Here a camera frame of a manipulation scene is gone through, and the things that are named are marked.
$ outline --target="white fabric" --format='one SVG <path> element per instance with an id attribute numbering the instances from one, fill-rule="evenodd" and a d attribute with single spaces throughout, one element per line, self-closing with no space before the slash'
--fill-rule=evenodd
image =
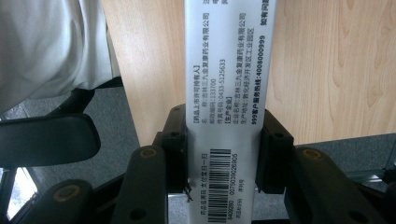
<path id="1" fill-rule="evenodd" d="M 0 113 L 112 78 L 99 0 L 0 0 Z"/>

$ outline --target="wood grain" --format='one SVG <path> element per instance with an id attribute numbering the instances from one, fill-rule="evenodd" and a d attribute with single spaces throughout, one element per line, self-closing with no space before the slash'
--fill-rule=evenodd
<path id="1" fill-rule="evenodd" d="M 103 0 L 140 144 L 185 102 L 182 0 Z M 267 108 L 296 144 L 396 133 L 396 1 L 278 0 Z"/>

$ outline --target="white label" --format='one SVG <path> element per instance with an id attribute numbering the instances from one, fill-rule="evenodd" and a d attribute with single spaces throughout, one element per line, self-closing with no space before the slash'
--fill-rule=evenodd
<path id="1" fill-rule="evenodd" d="M 185 0 L 189 223 L 250 223 L 275 0 Z"/>

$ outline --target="chair armrest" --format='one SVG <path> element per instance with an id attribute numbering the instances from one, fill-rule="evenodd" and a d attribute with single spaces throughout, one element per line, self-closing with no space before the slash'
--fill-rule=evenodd
<path id="1" fill-rule="evenodd" d="M 47 166 L 87 160 L 99 151 L 88 115 L 0 121 L 0 167 Z"/>

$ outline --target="gray floor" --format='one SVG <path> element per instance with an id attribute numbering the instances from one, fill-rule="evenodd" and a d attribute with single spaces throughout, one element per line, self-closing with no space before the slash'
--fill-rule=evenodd
<path id="1" fill-rule="evenodd" d="M 50 112 L 67 96 L 47 100 L 28 100 L 2 116 L 3 119 L 17 119 L 42 116 Z M 91 160 L 67 165 L 36 167 L 39 191 L 70 178 L 85 179 L 97 187 L 120 175 L 126 169 L 132 151 L 139 147 L 132 116 L 123 88 L 96 91 L 88 106 L 89 114 L 100 134 L 102 148 Z M 359 139 L 348 139 L 309 145 L 327 152 L 347 174 L 381 170 L 394 166 L 396 133 Z M 383 189 L 381 183 L 371 184 Z M 256 194 L 253 219 L 287 217 L 283 196 Z M 186 223 L 187 200 L 183 196 L 169 199 L 169 219 L 173 223 Z"/>

